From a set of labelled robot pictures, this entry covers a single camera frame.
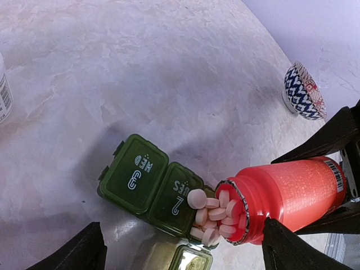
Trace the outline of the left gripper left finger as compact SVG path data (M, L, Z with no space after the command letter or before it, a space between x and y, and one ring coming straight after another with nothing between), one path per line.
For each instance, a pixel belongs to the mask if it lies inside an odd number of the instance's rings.
M50 256L30 269L104 269L107 246L100 222L91 222Z

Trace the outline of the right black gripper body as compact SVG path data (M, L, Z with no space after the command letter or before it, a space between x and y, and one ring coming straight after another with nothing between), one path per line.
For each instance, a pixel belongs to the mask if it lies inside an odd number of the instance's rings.
M340 151L340 166L344 172L346 179L346 199L345 201L358 203L359 202L359 184L356 178L359 177L359 169L356 168L358 162L356 161L357 155L350 147L344 147Z

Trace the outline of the orange pill bottle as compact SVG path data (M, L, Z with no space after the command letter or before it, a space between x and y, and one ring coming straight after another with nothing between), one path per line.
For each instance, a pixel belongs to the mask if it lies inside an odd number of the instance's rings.
M345 200L347 183L340 165L326 156L245 168L218 183L242 205L242 225L226 241L260 245L266 218L296 232L335 211Z

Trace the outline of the green weekly pill organizer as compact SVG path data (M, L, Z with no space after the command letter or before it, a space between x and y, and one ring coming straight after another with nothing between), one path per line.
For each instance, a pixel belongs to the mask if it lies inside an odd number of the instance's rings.
M191 236L196 211L187 195L201 189L214 197L214 190L193 171L138 134L130 135L113 153L111 165L99 177L97 193L115 206L169 234L147 247L133 269L210 269L211 251Z

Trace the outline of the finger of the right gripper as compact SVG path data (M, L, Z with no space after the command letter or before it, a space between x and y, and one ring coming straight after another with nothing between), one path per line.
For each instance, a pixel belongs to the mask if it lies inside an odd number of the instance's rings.
M284 163L333 154L359 139L359 103L341 108L302 145L273 160Z
M350 201L334 212L295 232L297 235L318 233L359 234L359 199Z

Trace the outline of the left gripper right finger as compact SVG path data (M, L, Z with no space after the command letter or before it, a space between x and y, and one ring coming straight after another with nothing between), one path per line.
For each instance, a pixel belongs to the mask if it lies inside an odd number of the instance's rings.
M265 269L349 269L311 247L276 219L265 220L263 235Z

